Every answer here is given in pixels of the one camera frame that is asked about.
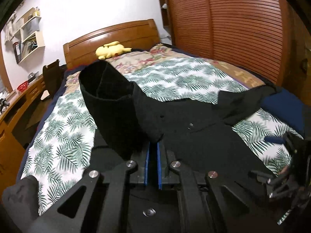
silver screw head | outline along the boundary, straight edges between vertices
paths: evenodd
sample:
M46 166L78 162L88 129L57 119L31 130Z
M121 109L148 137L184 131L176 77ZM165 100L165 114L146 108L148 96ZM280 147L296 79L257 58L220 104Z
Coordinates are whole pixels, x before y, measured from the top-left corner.
M211 179L215 179L218 176L218 173L215 171L209 171L207 174Z
M95 177L97 177L98 175L99 175L99 172L96 171L96 170L93 170L93 171L90 171L90 172L89 172L89 176L90 176L91 178L95 178Z
M149 208L149 209L146 209L144 210L142 213L144 214L144 216L154 216L155 215L155 210L153 208Z
M179 161L172 161L171 166L174 168L180 167L180 162Z
M126 162L127 167L133 167L136 166L136 162L134 160L129 160Z

white wall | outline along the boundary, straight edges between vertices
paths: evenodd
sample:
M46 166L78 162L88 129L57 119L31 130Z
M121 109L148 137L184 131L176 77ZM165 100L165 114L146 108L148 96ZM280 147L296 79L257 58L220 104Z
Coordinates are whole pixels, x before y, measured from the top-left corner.
M32 7L39 7L42 19L45 49L38 50L28 60L17 65L12 43L4 44L1 32L3 59L13 89L27 80L30 72L42 73L43 65L56 59L65 64L63 45L89 32L135 20L153 18L160 35L167 35L163 28L159 0L25 0L18 10L20 18Z

chair backrest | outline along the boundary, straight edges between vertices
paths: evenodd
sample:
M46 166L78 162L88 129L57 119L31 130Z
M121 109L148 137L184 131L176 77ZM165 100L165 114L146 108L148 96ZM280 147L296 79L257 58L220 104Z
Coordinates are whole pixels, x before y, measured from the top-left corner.
M59 68L59 60L45 65L43 67L43 79L45 82L45 87L48 90L50 96L53 98L57 90L62 84L61 70Z

bedroom floor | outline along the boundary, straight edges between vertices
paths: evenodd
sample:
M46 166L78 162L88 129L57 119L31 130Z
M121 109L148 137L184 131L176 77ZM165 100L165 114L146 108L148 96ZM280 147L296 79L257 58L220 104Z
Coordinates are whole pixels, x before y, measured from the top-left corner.
M37 97L37 99L33 101L12 131L16 140L24 147L24 149L27 148L28 144L35 136L37 126L49 103L52 101L52 99L41 101L40 97L41 96Z

wooden headboard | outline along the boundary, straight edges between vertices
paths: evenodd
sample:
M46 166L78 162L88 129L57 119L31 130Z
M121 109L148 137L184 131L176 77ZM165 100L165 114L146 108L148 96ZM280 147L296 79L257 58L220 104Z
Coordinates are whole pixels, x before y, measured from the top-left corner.
M124 47L148 50L159 43L160 38L153 19L109 26L64 44L67 68L91 64L97 60L96 49L113 41L119 41Z

